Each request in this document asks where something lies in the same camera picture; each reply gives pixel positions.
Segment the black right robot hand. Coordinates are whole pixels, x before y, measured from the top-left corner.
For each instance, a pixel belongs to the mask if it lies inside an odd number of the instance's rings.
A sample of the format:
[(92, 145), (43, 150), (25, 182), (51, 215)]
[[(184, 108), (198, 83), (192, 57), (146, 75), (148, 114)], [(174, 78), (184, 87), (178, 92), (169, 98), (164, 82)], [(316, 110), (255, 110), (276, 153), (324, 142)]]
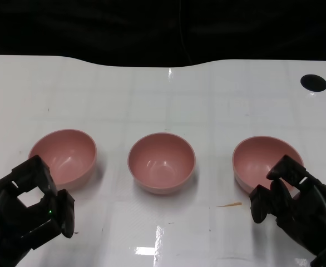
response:
[(254, 222), (260, 224), (272, 214), (299, 245), (314, 255), (326, 250), (326, 185), (287, 155), (266, 178), (270, 188), (258, 185), (249, 195)]

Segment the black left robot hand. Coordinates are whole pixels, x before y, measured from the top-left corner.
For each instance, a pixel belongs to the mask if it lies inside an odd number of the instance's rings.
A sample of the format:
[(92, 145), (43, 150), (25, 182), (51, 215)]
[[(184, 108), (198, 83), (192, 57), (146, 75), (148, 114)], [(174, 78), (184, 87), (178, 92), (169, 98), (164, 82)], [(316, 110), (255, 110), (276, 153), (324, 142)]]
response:
[(38, 155), (0, 179), (0, 266), (16, 266), (55, 237), (71, 238), (74, 229), (75, 200), (57, 190)]

